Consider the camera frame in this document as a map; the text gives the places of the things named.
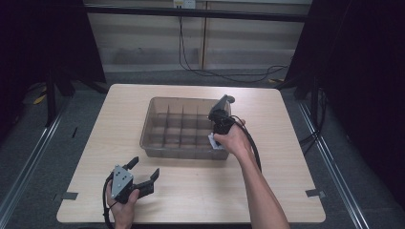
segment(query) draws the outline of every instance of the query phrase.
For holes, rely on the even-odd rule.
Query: aluminum rail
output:
[[[309,108],[306,104],[300,103],[300,109],[304,116],[304,119],[307,122],[309,130],[313,133],[315,132],[315,127],[312,124],[312,119],[310,117]],[[363,211],[361,210],[357,200],[355,199],[352,191],[350,190],[346,180],[343,178],[342,173],[339,170],[336,162],[333,159],[333,156],[328,148],[325,139],[320,135],[316,140],[319,152],[322,158],[325,161],[325,164],[330,172],[330,176],[333,179],[334,184],[336,185],[337,191],[340,194],[345,206],[349,212],[349,215],[352,218],[355,228],[357,229],[370,229],[369,224],[364,217]]]
[[[11,189],[3,199],[0,205],[0,229],[6,228],[11,214],[17,206],[18,201],[23,196],[23,193],[28,186],[28,183],[33,175],[33,172],[35,171],[35,168],[39,163],[39,160],[44,155],[48,144],[51,142],[53,134],[55,133],[57,126],[59,125],[62,115],[66,112],[69,102],[70,99],[68,98],[63,101],[59,114],[56,116],[51,125],[45,128],[42,136],[36,143],[36,146],[33,149],[30,158],[24,165],[24,168],[21,170],[21,173],[18,175],[18,178],[13,183]]]

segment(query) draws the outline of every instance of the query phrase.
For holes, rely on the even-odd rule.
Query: fingers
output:
[[[224,142],[225,138],[225,135],[214,134],[214,140],[219,141],[221,144]]]
[[[111,199],[111,185],[112,185],[112,183],[113,183],[112,180],[108,181],[107,190],[105,191],[105,195],[107,196],[107,204],[109,206],[111,206],[115,202],[113,199]]]
[[[132,191],[131,195],[128,197],[128,202],[135,204],[139,197],[139,189]]]

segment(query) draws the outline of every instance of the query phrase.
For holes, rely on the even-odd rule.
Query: wall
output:
[[[85,3],[173,7],[173,1],[169,0],[87,0]],[[197,9],[291,14],[307,14],[309,6],[308,0],[197,2]],[[106,73],[181,69],[178,17],[88,15]],[[184,53],[192,69],[264,69],[287,65],[303,28],[303,23],[236,19],[188,17],[181,21]]]

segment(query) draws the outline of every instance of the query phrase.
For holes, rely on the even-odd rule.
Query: gray carpet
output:
[[[216,71],[216,73],[265,73],[261,71]],[[284,78],[287,69],[269,78]],[[233,76],[238,80],[256,80],[261,76]],[[226,87],[272,88],[275,84],[266,79],[254,83],[241,83],[222,77],[203,77],[186,71],[149,73],[110,73],[108,87],[114,83],[202,85]],[[19,200],[6,228],[106,228],[96,224],[62,224],[56,220],[59,201],[55,194],[67,190],[75,167],[93,129],[105,94],[98,94],[87,86],[75,83],[77,89],[67,112],[55,132],[51,143],[41,158],[28,188]],[[309,135],[309,130],[293,97],[293,89],[282,90],[288,114],[299,139]],[[1,199],[9,191],[13,180],[27,160],[46,122],[46,106],[27,103],[20,121],[14,126],[0,148]],[[333,115],[327,111],[322,135],[339,165],[344,178],[359,202],[370,228],[405,228],[404,211],[394,202],[390,192],[374,175],[361,156],[346,139],[344,130]],[[329,171],[317,148],[312,146],[306,156],[309,170],[318,190],[327,195],[322,204],[327,219],[319,224],[291,224],[291,228],[355,228],[352,219],[333,183]],[[250,228],[249,225],[137,225],[137,228]]]

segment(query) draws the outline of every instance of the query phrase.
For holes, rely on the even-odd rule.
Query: human hand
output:
[[[245,125],[245,121],[243,119],[238,121],[238,123]],[[229,153],[237,158],[240,158],[240,156],[246,154],[246,152],[252,153],[252,148],[247,136],[236,124],[232,125],[228,134],[226,135],[214,134],[214,139],[220,142]]]
[[[107,184],[107,204],[110,206],[111,212],[113,213],[114,219],[116,221],[116,229],[120,228],[131,228],[134,221],[134,206],[139,197],[139,189],[134,190],[128,197],[128,202],[125,204],[116,202],[111,198],[111,184],[110,180]]]

